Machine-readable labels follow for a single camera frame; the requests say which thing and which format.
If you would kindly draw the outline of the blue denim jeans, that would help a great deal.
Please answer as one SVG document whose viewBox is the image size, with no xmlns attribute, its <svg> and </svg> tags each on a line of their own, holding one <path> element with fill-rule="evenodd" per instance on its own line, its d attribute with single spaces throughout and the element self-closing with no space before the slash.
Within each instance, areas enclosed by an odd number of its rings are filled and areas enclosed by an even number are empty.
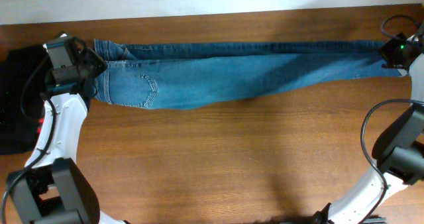
<svg viewBox="0 0 424 224">
<path fill-rule="evenodd" d="M 141 109 L 195 109 L 319 83 L 398 77 L 375 41 L 118 44 L 95 40 L 107 63 L 100 101 Z"/>
</svg>

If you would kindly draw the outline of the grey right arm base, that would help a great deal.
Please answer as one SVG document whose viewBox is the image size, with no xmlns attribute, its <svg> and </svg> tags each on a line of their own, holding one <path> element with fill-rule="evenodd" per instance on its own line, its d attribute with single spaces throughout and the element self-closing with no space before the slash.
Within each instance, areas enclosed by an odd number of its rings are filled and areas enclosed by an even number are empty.
<svg viewBox="0 0 424 224">
<path fill-rule="evenodd" d="M 279 224 L 322 224 L 325 221 L 321 221 L 317 218 L 302 217 L 299 219 L 292 219 L 286 221 L 278 221 Z M 371 217 L 365 220 L 364 224 L 387 224 L 387 219 L 383 217 Z"/>
</svg>

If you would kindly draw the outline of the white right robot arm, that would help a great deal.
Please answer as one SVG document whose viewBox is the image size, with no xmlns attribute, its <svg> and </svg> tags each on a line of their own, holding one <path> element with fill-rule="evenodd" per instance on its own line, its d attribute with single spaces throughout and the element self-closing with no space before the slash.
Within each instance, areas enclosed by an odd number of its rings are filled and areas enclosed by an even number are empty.
<svg viewBox="0 0 424 224">
<path fill-rule="evenodd" d="M 411 78 L 409 105 L 376 140 L 365 157 L 371 167 L 341 199 L 316 212 L 311 223 L 385 223 L 373 212 L 392 195 L 423 179 L 423 29 L 406 38 L 391 36 L 380 49 L 387 68 L 405 70 Z"/>
</svg>

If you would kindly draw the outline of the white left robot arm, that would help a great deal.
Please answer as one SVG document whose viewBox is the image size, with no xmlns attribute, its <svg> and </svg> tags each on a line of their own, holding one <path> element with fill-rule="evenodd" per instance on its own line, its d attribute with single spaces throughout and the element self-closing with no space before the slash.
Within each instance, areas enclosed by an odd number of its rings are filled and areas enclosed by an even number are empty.
<svg viewBox="0 0 424 224">
<path fill-rule="evenodd" d="M 107 64 L 86 42 L 66 33 L 44 44 L 52 67 L 44 79 L 44 116 L 22 170 L 7 176 L 2 205 L 11 199 L 22 223 L 120 224 L 102 212 L 76 164 L 79 135 Z"/>
</svg>

